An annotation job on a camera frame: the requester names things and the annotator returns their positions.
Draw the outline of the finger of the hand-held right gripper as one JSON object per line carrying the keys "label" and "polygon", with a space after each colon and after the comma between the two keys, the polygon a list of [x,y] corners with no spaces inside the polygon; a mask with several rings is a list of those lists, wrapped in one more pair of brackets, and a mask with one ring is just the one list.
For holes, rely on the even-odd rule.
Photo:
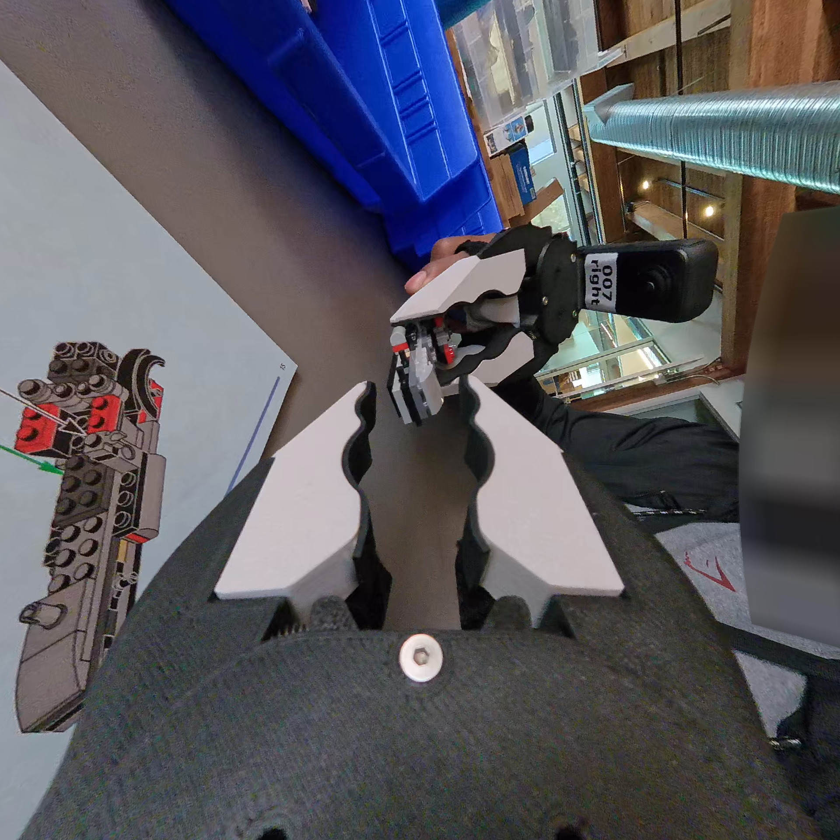
{"label": "finger of the hand-held right gripper", "polygon": [[526,273],[524,251],[508,251],[486,258],[477,255],[456,261],[409,297],[394,312],[390,324],[442,317],[452,308],[487,298],[516,297]]}
{"label": "finger of the hand-held right gripper", "polygon": [[459,378],[473,375],[479,382],[495,387],[534,359],[533,341],[523,330],[499,330],[488,344],[466,343],[455,347],[452,364],[437,367],[437,379],[444,396],[458,392]]}

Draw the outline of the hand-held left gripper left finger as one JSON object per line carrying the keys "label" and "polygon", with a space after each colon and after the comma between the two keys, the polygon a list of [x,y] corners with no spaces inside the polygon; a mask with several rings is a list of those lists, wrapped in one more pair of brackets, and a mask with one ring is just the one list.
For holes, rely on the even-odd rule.
{"label": "hand-held left gripper left finger", "polygon": [[375,384],[363,381],[276,451],[216,596],[279,596],[307,621],[318,599],[334,595],[356,621],[385,619],[392,577],[361,489],[375,411]]}

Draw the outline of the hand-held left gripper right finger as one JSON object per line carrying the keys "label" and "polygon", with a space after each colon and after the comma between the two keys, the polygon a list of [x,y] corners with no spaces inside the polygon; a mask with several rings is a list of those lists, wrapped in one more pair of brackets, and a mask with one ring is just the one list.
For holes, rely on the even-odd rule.
{"label": "hand-held left gripper right finger", "polygon": [[561,448],[476,376],[458,393],[477,481],[456,557],[462,627],[480,626],[506,596],[524,602],[533,627],[549,627],[560,595],[622,595]]}

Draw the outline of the grey brick model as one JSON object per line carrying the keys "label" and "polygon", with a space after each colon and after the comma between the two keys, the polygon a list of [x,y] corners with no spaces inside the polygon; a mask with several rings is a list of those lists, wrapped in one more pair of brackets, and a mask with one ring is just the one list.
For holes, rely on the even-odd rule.
{"label": "grey brick model", "polygon": [[444,316],[392,327],[387,388],[404,424],[419,426],[440,410],[444,395],[438,373],[455,363],[458,342]]}

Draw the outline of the grey desk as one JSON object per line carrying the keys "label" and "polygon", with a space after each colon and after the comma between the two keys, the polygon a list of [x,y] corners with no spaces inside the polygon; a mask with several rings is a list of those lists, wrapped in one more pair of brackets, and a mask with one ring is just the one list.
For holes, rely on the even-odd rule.
{"label": "grey desk", "polygon": [[407,276],[373,216],[162,2],[2,2],[2,60],[297,363],[270,455],[376,382],[364,479],[388,629],[456,629],[474,480],[458,403],[403,425],[385,390]]}

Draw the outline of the person's right hand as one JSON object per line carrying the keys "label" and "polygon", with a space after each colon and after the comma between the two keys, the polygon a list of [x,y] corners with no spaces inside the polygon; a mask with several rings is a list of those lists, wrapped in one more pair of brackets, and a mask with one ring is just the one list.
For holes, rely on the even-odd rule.
{"label": "person's right hand", "polygon": [[458,248],[465,243],[475,242],[487,244],[491,242],[495,234],[485,234],[471,237],[447,237],[437,241],[432,248],[430,261],[424,268],[412,276],[404,286],[406,294],[412,296],[424,288],[433,279],[441,275],[456,262],[466,259],[467,253],[458,251]]}

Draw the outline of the blue printed box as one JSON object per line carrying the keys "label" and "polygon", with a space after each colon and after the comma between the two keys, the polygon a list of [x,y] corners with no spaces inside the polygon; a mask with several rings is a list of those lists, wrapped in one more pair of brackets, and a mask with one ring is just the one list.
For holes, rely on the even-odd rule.
{"label": "blue printed box", "polygon": [[524,140],[513,144],[507,151],[521,203],[525,206],[537,197],[532,178],[529,149]]}

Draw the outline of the person's grey shirt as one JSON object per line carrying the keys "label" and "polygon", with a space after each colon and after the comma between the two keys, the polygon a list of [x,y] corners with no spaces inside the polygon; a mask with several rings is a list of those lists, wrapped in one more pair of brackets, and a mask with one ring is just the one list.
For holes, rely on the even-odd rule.
{"label": "person's grey shirt", "polygon": [[656,535],[722,626],[773,750],[812,798],[838,796],[838,647],[753,624],[735,523]]}

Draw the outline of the clear plastic storage rack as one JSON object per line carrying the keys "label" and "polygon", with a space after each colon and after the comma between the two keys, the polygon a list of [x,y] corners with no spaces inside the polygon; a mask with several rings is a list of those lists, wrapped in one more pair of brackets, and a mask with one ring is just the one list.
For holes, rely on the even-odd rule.
{"label": "clear plastic storage rack", "polygon": [[622,54],[599,46],[591,1],[487,2],[453,32],[485,131]]}

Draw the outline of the brick instruction booklet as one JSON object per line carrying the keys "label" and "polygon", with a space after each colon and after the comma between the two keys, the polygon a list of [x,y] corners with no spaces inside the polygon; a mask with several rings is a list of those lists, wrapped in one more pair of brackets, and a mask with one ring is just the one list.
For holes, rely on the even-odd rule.
{"label": "brick instruction booklet", "polygon": [[2,66],[2,838],[297,366]]}

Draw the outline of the silver ventilation duct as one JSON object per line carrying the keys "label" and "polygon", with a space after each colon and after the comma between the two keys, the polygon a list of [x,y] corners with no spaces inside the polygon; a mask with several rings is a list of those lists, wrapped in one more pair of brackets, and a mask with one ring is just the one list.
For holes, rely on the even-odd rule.
{"label": "silver ventilation duct", "polygon": [[634,99],[615,87],[584,106],[591,140],[638,154],[839,193],[839,82]]}

